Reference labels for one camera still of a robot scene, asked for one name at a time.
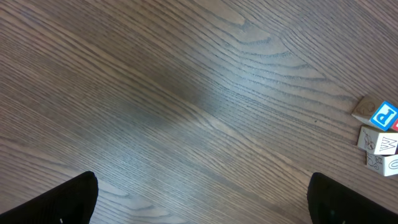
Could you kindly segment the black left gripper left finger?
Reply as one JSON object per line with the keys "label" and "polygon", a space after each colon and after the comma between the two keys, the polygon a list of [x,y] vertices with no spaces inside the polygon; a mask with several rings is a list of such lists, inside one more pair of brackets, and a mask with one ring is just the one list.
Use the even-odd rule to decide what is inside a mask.
{"label": "black left gripper left finger", "polygon": [[1,214],[1,224],[89,224],[98,198],[98,180],[86,171]]}

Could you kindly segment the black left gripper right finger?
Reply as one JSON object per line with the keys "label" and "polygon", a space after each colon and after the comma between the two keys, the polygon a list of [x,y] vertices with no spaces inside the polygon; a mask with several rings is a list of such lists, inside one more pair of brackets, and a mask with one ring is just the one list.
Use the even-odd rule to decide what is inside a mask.
{"label": "black left gripper right finger", "polygon": [[329,178],[313,173],[307,191],[313,224],[397,224],[397,214]]}

